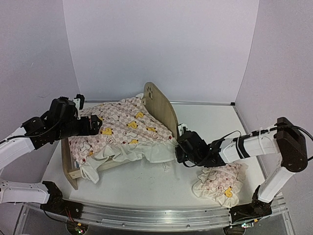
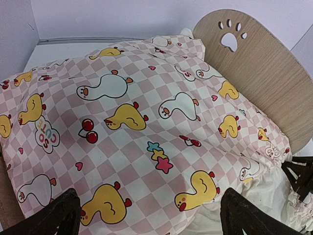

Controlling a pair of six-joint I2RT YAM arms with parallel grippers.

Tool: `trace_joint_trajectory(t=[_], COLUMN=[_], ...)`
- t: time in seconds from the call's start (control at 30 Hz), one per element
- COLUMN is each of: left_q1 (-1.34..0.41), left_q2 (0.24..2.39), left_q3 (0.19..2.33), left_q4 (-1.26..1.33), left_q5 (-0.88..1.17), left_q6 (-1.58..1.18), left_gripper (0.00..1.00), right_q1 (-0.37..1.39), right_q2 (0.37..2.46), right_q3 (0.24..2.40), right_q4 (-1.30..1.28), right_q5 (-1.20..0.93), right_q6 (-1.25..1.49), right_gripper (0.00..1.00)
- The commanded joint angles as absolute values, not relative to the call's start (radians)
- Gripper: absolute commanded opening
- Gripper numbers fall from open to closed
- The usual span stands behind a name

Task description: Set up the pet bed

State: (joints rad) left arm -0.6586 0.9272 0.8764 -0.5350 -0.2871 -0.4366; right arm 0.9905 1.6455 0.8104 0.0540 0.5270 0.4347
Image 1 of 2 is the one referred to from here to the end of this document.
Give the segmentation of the duck print ruffled bed cover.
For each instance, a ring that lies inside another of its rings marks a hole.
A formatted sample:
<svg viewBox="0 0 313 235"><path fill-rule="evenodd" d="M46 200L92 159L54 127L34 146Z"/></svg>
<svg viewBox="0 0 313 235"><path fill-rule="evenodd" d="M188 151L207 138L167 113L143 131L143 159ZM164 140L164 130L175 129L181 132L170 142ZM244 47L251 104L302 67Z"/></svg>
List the duck print ruffled bed cover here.
<svg viewBox="0 0 313 235"><path fill-rule="evenodd" d="M175 159L177 141L173 133L147 111L142 98L139 94L80 111L82 117L96 115L103 122L95 136L68 139L71 156L79 165L82 178L96 184L99 166L109 159L133 162L145 158L153 164Z"/></svg>

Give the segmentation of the wooden pet bed frame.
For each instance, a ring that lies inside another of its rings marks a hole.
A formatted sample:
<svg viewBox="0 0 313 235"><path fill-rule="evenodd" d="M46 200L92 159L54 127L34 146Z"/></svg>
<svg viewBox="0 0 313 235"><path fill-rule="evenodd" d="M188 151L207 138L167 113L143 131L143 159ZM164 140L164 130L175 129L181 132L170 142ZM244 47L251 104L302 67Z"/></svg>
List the wooden pet bed frame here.
<svg viewBox="0 0 313 235"><path fill-rule="evenodd" d="M154 118L160 121L165 127L167 127L173 133L175 139L177 139L178 119L175 110L172 107L170 101L167 99L167 97L152 82L148 82L145 84L144 92L141 94L143 95L142 100L147 111ZM95 105L87 104L85 108L96 105L98 104ZM82 175L80 172L79 165L71 156L68 139L62 140L61 150L62 150L62 167L64 175L68 182L71 184L71 186L75 190L77 190L78 189L77 181L79 178L82 178ZM109 159L107 162L99 166L98 173L102 170L107 170L129 162L131 161L126 160L124 162L113 162L111 159Z"/></svg>

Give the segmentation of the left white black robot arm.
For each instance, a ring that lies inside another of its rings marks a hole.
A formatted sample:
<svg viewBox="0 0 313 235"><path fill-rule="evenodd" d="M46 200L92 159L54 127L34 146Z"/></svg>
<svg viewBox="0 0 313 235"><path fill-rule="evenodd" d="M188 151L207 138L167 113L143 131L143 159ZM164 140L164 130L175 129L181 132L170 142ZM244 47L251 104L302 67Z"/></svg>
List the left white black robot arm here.
<svg viewBox="0 0 313 235"><path fill-rule="evenodd" d="M47 143L72 136L94 136L100 132L102 120L97 115L81 116L85 97L78 94L73 100L59 97L40 117L24 122L0 142L0 167L5 168L17 158L37 150ZM0 181L1 203L39 203L40 208L63 216L80 218L83 205L63 199L54 182L27 184Z"/></svg>

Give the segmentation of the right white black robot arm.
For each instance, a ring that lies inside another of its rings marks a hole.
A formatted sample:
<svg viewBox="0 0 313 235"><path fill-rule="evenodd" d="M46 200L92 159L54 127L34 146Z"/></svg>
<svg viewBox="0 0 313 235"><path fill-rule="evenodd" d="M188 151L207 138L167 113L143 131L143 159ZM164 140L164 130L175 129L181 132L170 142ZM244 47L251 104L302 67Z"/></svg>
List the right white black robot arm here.
<svg viewBox="0 0 313 235"><path fill-rule="evenodd" d="M278 167L257 187L252 201L230 209L231 225L242 225L271 215L275 195L312 160L308 157L306 146L306 138L312 139L312 135L285 117L278 118L273 126L266 129L236 138L225 135L209 144L195 131L189 131L185 124L178 126L178 132L176 159L184 165L191 162L193 167L213 168L260 155L281 155Z"/></svg>

